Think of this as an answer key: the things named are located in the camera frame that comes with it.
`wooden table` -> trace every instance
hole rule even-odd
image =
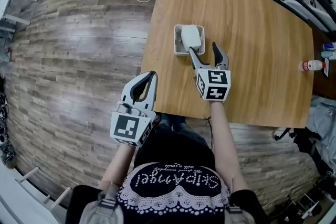
[[[312,31],[272,0],[156,0],[141,68],[159,76],[155,111],[209,116],[191,58],[174,55],[176,24],[204,26],[203,61],[214,64],[213,41],[228,54],[232,86],[225,108],[230,122],[305,126],[313,72],[299,71],[299,63],[313,59]]]

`white box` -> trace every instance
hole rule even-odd
[[[179,40],[182,40],[181,31],[182,31],[183,26],[186,26],[186,25],[175,25],[174,26],[174,54],[177,56],[188,56],[189,55],[189,52],[185,51],[183,44],[179,42]],[[202,55],[205,53],[204,27],[202,25],[196,25],[196,27],[199,32],[199,37],[201,39],[201,48],[200,48],[200,51],[197,52],[197,54]]]

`wooden floor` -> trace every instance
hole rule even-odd
[[[111,111],[139,72],[153,6],[136,0],[12,0],[13,15],[31,25],[18,24],[11,42],[8,131],[18,168],[26,173],[39,166],[32,181],[52,197],[68,186],[96,186],[113,158]],[[189,122],[209,141],[206,121]],[[289,138],[272,139],[283,129],[231,127],[244,175],[265,209],[311,187],[316,172],[310,157]]]

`white bottle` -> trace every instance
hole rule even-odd
[[[316,71],[321,70],[322,68],[326,68],[326,63],[319,60],[303,61],[299,67],[301,71]]]

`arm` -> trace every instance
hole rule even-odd
[[[115,184],[119,187],[122,185],[130,167],[134,151],[134,146],[124,144],[119,146],[117,153],[107,167],[98,188],[107,191],[111,184]]]
[[[248,189],[240,171],[238,154],[223,103],[210,102],[210,111],[216,170],[231,192]]]

